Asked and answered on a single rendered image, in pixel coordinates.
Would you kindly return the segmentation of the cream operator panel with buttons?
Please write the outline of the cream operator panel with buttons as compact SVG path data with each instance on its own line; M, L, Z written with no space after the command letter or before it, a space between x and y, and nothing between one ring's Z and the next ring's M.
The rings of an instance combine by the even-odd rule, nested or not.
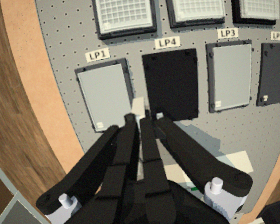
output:
M246 172L247 174L253 172L247 153L238 142L205 149L225 164ZM188 188L191 189L191 191L198 190L170 154L160 156L164 163L167 179L179 183L179 185L183 186L185 189Z

